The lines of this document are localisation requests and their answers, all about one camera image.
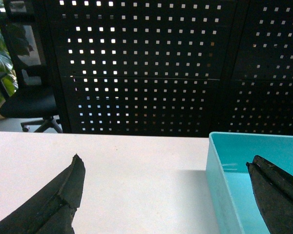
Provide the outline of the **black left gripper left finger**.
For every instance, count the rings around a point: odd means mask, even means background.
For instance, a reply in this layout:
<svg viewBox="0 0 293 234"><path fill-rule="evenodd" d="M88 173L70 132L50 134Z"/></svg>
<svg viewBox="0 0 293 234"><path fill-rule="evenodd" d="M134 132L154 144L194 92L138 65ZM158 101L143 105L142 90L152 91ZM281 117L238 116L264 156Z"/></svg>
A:
<svg viewBox="0 0 293 234"><path fill-rule="evenodd" d="M84 162L74 155L66 169L0 221L0 234L73 234L84 178Z"/></svg>

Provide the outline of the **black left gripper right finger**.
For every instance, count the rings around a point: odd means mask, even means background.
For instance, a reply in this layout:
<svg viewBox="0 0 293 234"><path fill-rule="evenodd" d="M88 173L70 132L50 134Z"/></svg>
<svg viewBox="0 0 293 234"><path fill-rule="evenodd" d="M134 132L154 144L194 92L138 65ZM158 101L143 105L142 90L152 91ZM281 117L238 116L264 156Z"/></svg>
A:
<svg viewBox="0 0 293 234"><path fill-rule="evenodd" d="M293 234L293 175L255 155L246 163L256 205L271 234Z"/></svg>

